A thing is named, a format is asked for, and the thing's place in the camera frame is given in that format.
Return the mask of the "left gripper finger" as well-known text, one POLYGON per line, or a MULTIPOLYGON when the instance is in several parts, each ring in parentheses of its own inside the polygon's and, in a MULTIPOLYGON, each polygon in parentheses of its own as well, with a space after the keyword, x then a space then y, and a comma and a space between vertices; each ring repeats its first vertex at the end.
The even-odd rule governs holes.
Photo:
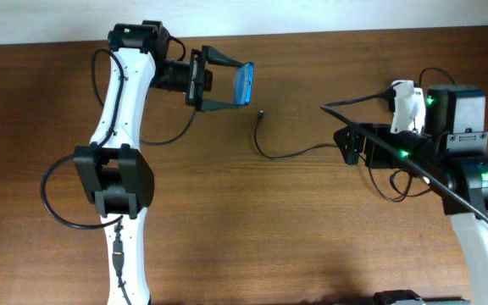
POLYGON ((223 103, 214 100, 203 99, 200 101, 195 109, 198 112, 213 112, 222 109, 238 109, 240 105, 233 103, 223 103))
POLYGON ((233 58, 228 57, 227 55, 224 55, 216 48, 211 46, 203 46, 202 52, 205 54, 206 62, 208 64, 214 64, 214 65, 226 66, 226 67, 235 67, 235 68, 240 68, 245 65, 240 61, 237 61, 233 58))

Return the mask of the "blue screen Samsung smartphone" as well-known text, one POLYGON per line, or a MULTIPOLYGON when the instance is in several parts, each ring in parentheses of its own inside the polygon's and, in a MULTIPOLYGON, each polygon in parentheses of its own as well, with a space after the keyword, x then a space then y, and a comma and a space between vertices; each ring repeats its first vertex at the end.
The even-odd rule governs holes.
POLYGON ((248 62, 236 70, 232 98, 232 102, 235 105, 247 106, 251 102, 253 75, 253 62, 248 62))

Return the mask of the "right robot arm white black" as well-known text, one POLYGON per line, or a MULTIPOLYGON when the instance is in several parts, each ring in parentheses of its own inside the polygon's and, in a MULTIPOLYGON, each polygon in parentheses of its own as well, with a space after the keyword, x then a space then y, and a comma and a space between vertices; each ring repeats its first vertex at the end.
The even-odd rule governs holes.
POLYGON ((364 159, 368 169, 393 169, 421 179, 437 194, 463 249, 475 304, 488 304, 488 132, 485 92, 477 86, 436 85, 422 89, 398 80, 380 94, 388 101, 389 125, 345 123, 334 134, 348 165, 364 159))

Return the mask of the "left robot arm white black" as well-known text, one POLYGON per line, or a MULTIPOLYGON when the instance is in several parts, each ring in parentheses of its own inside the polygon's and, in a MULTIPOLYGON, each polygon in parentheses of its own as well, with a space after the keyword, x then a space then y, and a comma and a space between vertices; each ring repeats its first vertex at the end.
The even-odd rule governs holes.
POLYGON ((102 117, 74 164, 101 219, 109 258, 110 304, 152 301, 144 265, 144 225, 153 202, 154 173, 141 154, 141 120, 149 89, 182 92, 197 112, 251 102, 254 65, 214 47, 170 59, 174 40, 159 21, 117 24, 108 33, 112 73, 102 117))

